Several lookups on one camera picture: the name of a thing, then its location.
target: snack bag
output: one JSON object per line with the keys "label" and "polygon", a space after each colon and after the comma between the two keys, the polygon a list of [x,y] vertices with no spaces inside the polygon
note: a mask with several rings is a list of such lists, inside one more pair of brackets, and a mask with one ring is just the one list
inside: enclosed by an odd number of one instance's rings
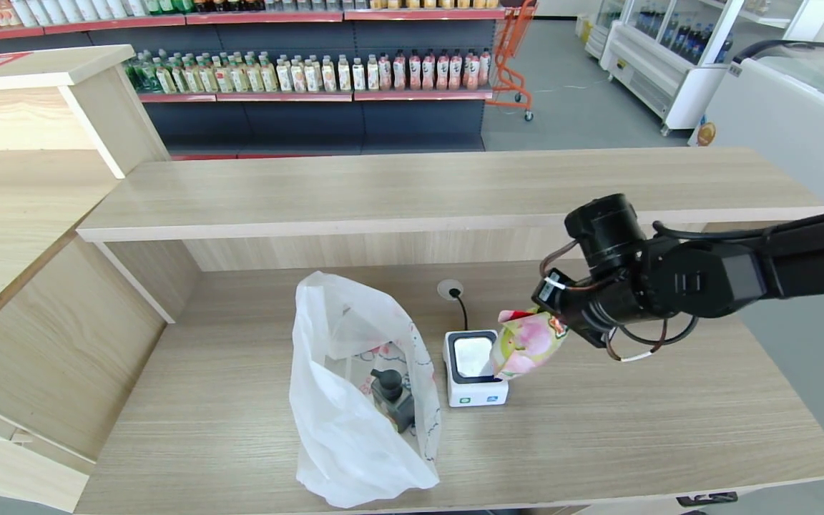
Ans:
{"label": "snack bag", "polygon": [[501,335],[491,348],[494,377],[509,381],[522,376],[549,361],[568,335],[563,325],[551,313],[503,310],[498,314]]}

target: refrigerator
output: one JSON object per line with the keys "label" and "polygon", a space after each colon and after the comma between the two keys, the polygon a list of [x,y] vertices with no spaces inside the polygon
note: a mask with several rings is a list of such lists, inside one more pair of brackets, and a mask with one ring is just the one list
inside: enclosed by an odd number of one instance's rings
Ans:
{"label": "refrigerator", "polygon": [[689,144],[751,147],[824,202],[824,43],[771,40],[742,50]]}

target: wooden countertop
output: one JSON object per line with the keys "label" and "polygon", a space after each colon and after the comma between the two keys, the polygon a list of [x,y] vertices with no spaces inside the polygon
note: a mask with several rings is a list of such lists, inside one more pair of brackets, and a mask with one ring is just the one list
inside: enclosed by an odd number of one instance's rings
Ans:
{"label": "wooden countertop", "polygon": [[641,222],[824,212],[748,149],[606,149],[147,163],[79,226],[88,241],[558,226],[623,192]]}
{"label": "wooden countertop", "polygon": [[[539,280],[535,262],[335,271],[392,294],[436,364],[446,330],[461,327],[458,306],[437,296],[441,278],[462,281],[475,328],[529,306]],[[295,480],[291,328],[295,285],[308,273],[205,275],[154,349],[76,513],[336,511]],[[626,338],[616,346],[641,348]],[[512,382],[502,407],[449,408],[436,368],[441,482],[357,512],[578,505],[824,479],[821,427],[736,317],[703,320],[687,340],[628,364],[572,335],[549,364]]]}
{"label": "wooden countertop", "polygon": [[118,183],[95,150],[1,151],[0,296]]}
{"label": "wooden countertop", "polygon": [[131,45],[37,50],[0,66],[0,90],[71,86],[133,56]]}

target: white plastic bag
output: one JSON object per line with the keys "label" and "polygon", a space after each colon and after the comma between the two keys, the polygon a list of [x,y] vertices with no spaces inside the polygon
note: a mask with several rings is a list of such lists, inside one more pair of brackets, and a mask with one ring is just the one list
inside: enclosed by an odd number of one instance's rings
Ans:
{"label": "white plastic bag", "polygon": [[[441,402],[415,323],[393,297],[337,275],[304,278],[295,301],[288,398],[302,444],[298,481],[337,508],[437,485]],[[398,434],[377,411],[373,368],[403,374],[416,427]]]}

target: robotic arm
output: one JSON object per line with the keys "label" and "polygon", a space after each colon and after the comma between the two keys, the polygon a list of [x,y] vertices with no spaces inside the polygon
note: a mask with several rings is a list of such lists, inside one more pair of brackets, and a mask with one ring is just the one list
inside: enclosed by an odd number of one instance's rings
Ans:
{"label": "robotic arm", "polygon": [[[635,356],[643,358],[689,335],[699,318],[726,316],[756,300],[824,293],[824,215],[732,232],[674,231],[654,222],[657,234],[647,240],[618,193],[570,212],[565,228],[574,241],[543,260],[533,301],[616,360],[630,360],[612,350],[616,330],[654,346]],[[591,274],[583,280],[549,267],[576,245]],[[678,313],[692,315],[691,322],[667,338],[667,320]],[[664,321],[658,341],[625,328],[647,320]]]}

